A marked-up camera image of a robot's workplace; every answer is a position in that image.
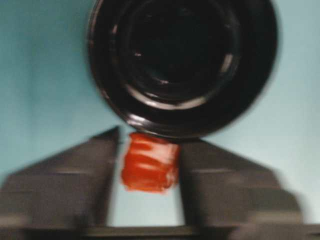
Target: black clamp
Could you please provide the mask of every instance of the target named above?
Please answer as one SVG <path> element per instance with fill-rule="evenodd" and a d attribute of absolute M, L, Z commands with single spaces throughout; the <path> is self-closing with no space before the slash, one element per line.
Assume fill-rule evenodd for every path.
<path fill-rule="evenodd" d="M 114 128 L 10 175 L 0 191 L 0 239 L 304 238 L 296 198 L 271 170 L 201 140 L 180 144 L 187 226 L 103 226 L 118 142 Z"/>

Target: teal backdrop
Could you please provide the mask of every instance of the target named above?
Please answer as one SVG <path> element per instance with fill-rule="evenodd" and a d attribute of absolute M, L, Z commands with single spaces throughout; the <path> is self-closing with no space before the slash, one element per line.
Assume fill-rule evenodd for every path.
<path fill-rule="evenodd" d="M 242 117 L 205 139 L 274 169 L 320 223 L 320 1 L 274 0 L 280 32 L 270 83 Z M 0 182 L 86 138 L 123 125 L 88 66 L 93 0 L 0 0 Z M 128 193 L 114 180 L 112 226 L 184 223 L 179 187 Z"/>

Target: black plastic part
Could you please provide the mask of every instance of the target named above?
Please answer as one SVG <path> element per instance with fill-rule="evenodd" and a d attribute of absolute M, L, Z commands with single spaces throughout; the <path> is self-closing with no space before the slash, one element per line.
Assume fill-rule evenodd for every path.
<path fill-rule="evenodd" d="M 114 128 L 10 175 L 0 191 L 0 233 L 64 239 L 104 226 L 118 141 Z"/>
<path fill-rule="evenodd" d="M 180 189 L 204 239 L 303 239 L 299 204 L 273 172 L 205 141 L 181 144 Z"/>

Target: red wax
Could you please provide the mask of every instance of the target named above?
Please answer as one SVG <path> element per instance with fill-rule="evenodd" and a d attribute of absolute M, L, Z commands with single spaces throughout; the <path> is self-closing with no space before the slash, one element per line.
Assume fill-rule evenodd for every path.
<path fill-rule="evenodd" d="M 130 138 L 121 174 L 129 191 L 163 193 L 178 182 L 179 145 L 142 133 Z"/>

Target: blurry black object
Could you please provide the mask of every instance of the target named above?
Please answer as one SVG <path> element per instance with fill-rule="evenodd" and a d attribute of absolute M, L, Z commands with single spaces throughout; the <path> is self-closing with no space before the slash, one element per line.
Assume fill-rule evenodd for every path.
<path fill-rule="evenodd" d="M 269 0 L 98 0 L 88 34 L 103 97 L 137 130 L 195 138 L 242 114 L 277 50 Z"/>
<path fill-rule="evenodd" d="M 115 128 L 10 175 L 0 239 L 303 239 L 296 198 L 271 170 L 199 139 L 181 144 L 186 226 L 105 227 L 118 144 Z"/>

